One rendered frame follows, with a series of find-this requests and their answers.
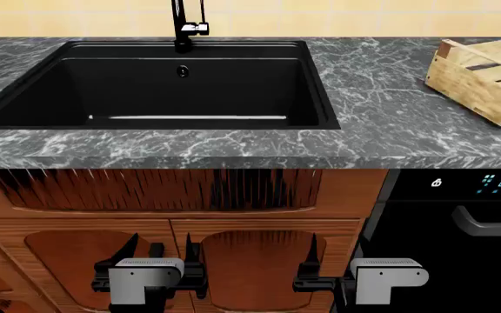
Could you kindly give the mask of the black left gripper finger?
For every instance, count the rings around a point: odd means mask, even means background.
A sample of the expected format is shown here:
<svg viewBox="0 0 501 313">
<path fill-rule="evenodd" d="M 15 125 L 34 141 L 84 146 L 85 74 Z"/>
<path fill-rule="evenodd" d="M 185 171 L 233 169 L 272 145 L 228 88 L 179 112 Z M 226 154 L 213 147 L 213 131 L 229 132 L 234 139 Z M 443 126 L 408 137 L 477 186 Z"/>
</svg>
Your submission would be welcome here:
<svg viewBox="0 0 501 313">
<path fill-rule="evenodd" d="M 138 243 L 138 234 L 134 234 L 127 242 L 126 244 L 118 250 L 112 257 L 109 257 L 106 260 L 102 260 L 98 263 L 95 263 L 94 265 L 94 270 L 95 271 L 104 271 L 107 270 L 108 268 L 116 265 L 119 263 L 121 260 L 124 260 L 125 258 L 132 258 L 135 255 L 136 249 L 137 249 L 137 243 Z"/>
<path fill-rule="evenodd" d="M 200 252 L 200 243 L 193 243 L 190 234 L 187 234 L 183 286 L 185 290 L 195 291 L 198 299 L 205 299 L 208 291 L 208 277 L 205 265 L 200 260 Z"/>
</svg>

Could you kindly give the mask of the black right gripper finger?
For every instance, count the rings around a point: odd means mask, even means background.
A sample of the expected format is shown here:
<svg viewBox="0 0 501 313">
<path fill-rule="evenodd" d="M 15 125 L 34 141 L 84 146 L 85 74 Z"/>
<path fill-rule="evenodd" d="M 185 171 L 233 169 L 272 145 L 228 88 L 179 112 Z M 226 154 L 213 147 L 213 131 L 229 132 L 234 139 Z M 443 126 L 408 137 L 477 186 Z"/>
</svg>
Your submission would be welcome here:
<svg viewBox="0 0 501 313">
<path fill-rule="evenodd" d="M 298 278 L 317 278 L 319 277 L 320 262 L 317 255 L 317 237 L 312 234 L 311 246 L 305 260 L 298 265 Z"/>
</svg>

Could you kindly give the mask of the black kitchen sink basin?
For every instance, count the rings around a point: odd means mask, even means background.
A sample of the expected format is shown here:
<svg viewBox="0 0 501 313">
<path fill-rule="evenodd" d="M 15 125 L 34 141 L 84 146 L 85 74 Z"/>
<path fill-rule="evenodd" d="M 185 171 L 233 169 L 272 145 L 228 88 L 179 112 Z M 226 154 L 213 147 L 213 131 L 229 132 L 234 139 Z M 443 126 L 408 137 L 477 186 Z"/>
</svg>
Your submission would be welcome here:
<svg viewBox="0 0 501 313">
<path fill-rule="evenodd" d="M 304 41 L 69 41 L 0 91 L 0 130 L 337 130 Z"/>
</svg>

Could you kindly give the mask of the black sink faucet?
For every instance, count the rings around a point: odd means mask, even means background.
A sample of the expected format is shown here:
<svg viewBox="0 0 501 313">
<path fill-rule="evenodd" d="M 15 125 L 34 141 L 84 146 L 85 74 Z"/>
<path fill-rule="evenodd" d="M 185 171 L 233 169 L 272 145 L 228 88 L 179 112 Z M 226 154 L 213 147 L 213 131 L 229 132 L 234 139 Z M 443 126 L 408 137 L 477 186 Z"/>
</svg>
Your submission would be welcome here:
<svg viewBox="0 0 501 313">
<path fill-rule="evenodd" d="M 210 34 L 209 23 L 205 20 L 204 0 L 199 0 L 201 22 L 189 23 L 186 20 L 184 11 L 184 0 L 171 0 L 172 16 L 175 31 L 175 40 L 173 41 L 175 51 L 184 54 L 192 49 L 191 36 L 208 36 Z"/>
</svg>

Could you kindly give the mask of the wooden cabinet door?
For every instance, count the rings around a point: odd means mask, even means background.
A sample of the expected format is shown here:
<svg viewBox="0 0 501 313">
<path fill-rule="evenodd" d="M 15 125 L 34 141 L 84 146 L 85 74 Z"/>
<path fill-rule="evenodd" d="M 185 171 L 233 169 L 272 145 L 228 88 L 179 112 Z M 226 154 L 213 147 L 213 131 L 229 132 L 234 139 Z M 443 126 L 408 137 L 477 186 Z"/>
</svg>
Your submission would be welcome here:
<svg viewBox="0 0 501 313">
<path fill-rule="evenodd" d="M 342 276 L 363 219 L 174 220 L 177 250 L 201 244 L 209 279 L 194 313 L 330 313 L 329 291 L 296 293 L 297 268 L 317 245 L 320 276 Z"/>
<path fill-rule="evenodd" d="M 61 313 L 104 313 L 109 294 L 90 284 L 95 263 L 120 250 L 138 235 L 137 257 L 153 242 L 176 256 L 170 224 L 164 220 L 0 218 L 0 248 Z"/>
</svg>

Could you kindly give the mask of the wooden false drawer front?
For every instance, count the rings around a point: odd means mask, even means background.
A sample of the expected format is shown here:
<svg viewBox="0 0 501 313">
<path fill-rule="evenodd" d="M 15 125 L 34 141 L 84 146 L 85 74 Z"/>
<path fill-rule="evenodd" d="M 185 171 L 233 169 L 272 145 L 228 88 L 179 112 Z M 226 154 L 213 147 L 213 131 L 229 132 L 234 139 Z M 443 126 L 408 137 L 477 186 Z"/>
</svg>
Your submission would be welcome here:
<svg viewBox="0 0 501 313">
<path fill-rule="evenodd" d="M 361 218 L 382 169 L 0 169 L 0 217 Z"/>
</svg>

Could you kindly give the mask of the black dishwasher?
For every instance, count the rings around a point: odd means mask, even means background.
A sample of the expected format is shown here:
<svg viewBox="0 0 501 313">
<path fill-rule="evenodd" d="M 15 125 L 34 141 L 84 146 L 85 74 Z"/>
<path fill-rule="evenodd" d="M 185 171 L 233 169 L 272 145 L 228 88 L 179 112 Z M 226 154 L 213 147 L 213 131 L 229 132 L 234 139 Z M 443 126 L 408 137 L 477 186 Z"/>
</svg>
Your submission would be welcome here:
<svg viewBox="0 0 501 313">
<path fill-rule="evenodd" d="M 410 258 L 429 281 L 392 289 L 391 304 L 352 304 L 331 313 L 501 313 L 501 236 L 469 236 L 451 218 L 464 206 L 480 223 L 501 223 L 501 169 L 409 169 L 393 176 L 354 255 Z"/>
</svg>

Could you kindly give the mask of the light wooden crate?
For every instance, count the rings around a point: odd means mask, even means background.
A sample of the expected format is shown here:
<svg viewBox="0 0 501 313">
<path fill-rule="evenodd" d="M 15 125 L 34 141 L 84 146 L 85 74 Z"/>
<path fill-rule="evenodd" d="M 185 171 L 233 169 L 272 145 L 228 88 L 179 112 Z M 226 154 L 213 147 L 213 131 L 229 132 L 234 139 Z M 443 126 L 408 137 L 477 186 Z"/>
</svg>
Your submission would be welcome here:
<svg viewBox="0 0 501 313">
<path fill-rule="evenodd" d="M 501 40 L 470 45 L 442 40 L 425 85 L 501 127 Z"/>
</svg>

